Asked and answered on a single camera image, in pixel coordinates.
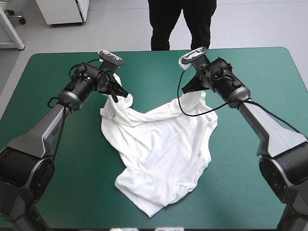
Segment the wire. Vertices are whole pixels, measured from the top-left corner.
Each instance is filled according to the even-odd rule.
[[[71,67],[71,69],[70,69],[69,72],[68,72],[68,75],[69,75],[69,77],[71,78],[71,80],[73,80],[73,78],[74,78],[74,77],[71,75],[71,71],[72,71],[74,68],[76,68],[76,67],[81,67],[81,66],[84,66],[84,67],[85,67],[85,70],[84,70],[84,71],[87,70],[87,65],[86,65],[86,63],[76,64],[76,65],[74,65],[74,66]]]
[[[56,156],[57,156],[57,153],[58,153],[58,149],[59,149],[59,145],[60,145],[60,141],[61,141],[61,137],[62,137],[62,132],[63,132],[63,128],[64,128],[64,123],[65,123],[65,119],[66,119],[66,110],[69,109],[70,113],[72,113],[72,108],[71,108],[71,105],[67,102],[63,102],[62,100],[60,100],[58,97],[52,97],[49,99],[48,103],[47,103],[47,106],[50,107],[50,108],[53,108],[54,106],[51,106],[50,103],[54,100],[54,99],[57,99],[58,102],[57,104],[61,104],[63,106],[63,114],[62,114],[62,124],[61,124],[61,128],[60,128],[60,132],[59,132],[59,136],[58,136],[58,141],[57,141],[57,144],[56,144],[56,148],[54,150],[54,154],[53,154],[53,157],[51,159],[51,164],[47,170],[47,172],[49,172],[50,168],[52,167],[52,164],[54,163],[55,159],[56,159]]]
[[[92,59],[92,60],[90,60],[90,61],[88,61],[87,63],[89,64],[89,63],[92,63],[92,62],[94,62],[94,61],[99,61],[100,59]]]
[[[261,108],[262,110],[264,110],[265,112],[267,112],[268,114],[270,114],[271,116],[273,116],[274,118],[276,118],[277,120],[283,122],[284,124],[286,124],[287,126],[289,126],[291,129],[293,129],[294,131],[296,131],[297,133],[300,133],[302,134],[303,136],[305,136],[302,132],[300,132],[298,129],[296,129],[294,126],[292,126],[290,123],[288,123],[287,121],[285,121],[284,119],[280,118],[279,116],[275,115],[273,112],[270,112],[268,109],[266,109],[264,106],[262,106],[261,104],[251,100],[251,98],[248,98],[248,99],[244,99],[244,100],[232,100],[232,101],[228,101],[212,110],[209,110],[207,112],[203,112],[203,113],[199,113],[199,114],[195,114],[195,115],[190,115],[190,114],[187,114],[186,112],[183,111],[182,109],[182,106],[181,106],[181,103],[180,103],[180,96],[179,96],[179,90],[180,90],[180,85],[181,85],[181,81],[182,81],[182,78],[183,78],[183,75],[185,73],[185,70],[182,72],[181,76],[180,76],[180,80],[179,80],[179,84],[178,84],[178,91],[177,91],[177,97],[178,97],[178,102],[179,102],[179,107],[180,107],[180,110],[183,112],[184,115],[186,116],[201,116],[201,115],[204,115],[204,114],[207,114],[207,113],[210,113],[210,112],[213,112],[213,111],[216,111],[218,110],[219,108],[222,108],[230,103],[234,103],[234,102],[238,102],[238,105],[237,105],[237,110],[239,109],[240,105],[242,103],[250,103],[250,104],[253,104],[253,105],[256,105],[258,106],[259,108]]]
[[[224,104],[222,104],[222,105],[220,105],[220,106],[218,106],[218,107],[216,107],[216,108],[214,108],[214,109],[212,109],[212,110],[209,110],[209,111],[207,111],[207,112],[203,112],[203,113],[195,114],[195,115],[188,114],[188,113],[184,112],[183,109],[182,109],[182,106],[181,106],[181,103],[180,103],[180,95],[179,95],[180,85],[181,85],[181,81],[182,81],[182,78],[183,78],[184,73],[185,73],[185,70],[182,72],[182,74],[181,74],[181,76],[180,76],[180,81],[179,81],[179,84],[178,84],[177,97],[178,97],[178,102],[179,102],[180,110],[181,110],[181,111],[183,112],[183,114],[186,115],[186,116],[195,117],[195,116],[205,115],[205,114],[207,114],[207,113],[216,111],[216,110],[218,110],[218,109],[220,109],[220,108],[222,108],[222,107],[224,107],[224,106],[226,106],[226,105],[228,105],[228,104],[230,104],[230,103],[240,102],[240,101],[241,101],[241,100],[233,100],[233,101],[226,102],[226,103],[224,103]]]

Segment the white t-shirt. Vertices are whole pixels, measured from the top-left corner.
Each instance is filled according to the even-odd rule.
[[[147,113],[131,109],[133,97],[111,96],[101,109],[102,132],[127,167],[115,186],[139,209],[152,217],[160,209],[194,190],[211,162],[208,140],[217,126],[217,115],[184,115],[174,99]],[[189,114],[209,111],[205,92],[180,98]]]

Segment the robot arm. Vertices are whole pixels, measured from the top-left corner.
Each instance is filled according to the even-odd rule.
[[[210,62],[206,48],[181,57],[184,69],[193,65],[196,75],[182,88],[183,93],[212,90],[237,108],[260,138],[257,155],[260,171],[276,196],[287,204],[277,227],[279,231],[308,230],[308,141],[295,131],[282,127],[264,108],[252,101],[250,90],[221,58]]]
[[[0,152],[0,215],[16,231],[50,230],[34,204],[53,176],[57,147],[54,149],[52,141],[65,119],[94,91],[111,95],[115,102],[117,95],[128,95],[113,76],[124,61],[105,50],[99,57],[99,68],[89,63],[73,66],[72,80],[56,97],[58,103],[28,133],[11,140]]]

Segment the gray arm segment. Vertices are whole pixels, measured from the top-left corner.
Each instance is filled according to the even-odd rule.
[[[282,127],[256,105],[243,103],[239,111],[260,138],[257,155],[275,157],[307,141],[304,135]]]
[[[27,213],[23,214],[15,223],[12,223],[15,231],[49,231],[45,220],[32,206]]]
[[[8,147],[39,158],[53,155],[52,141],[61,127],[63,109],[62,105],[56,104],[28,133],[11,140]],[[67,108],[66,117],[69,115],[70,111]]]

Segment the person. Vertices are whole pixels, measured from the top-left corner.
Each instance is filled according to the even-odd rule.
[[[169,37],[183,9],[184,18],[192,35],[191,49],[210,45],[210,26],[216,0],[148,0],[150,23],[153,28],[151,49],[170,49]]]

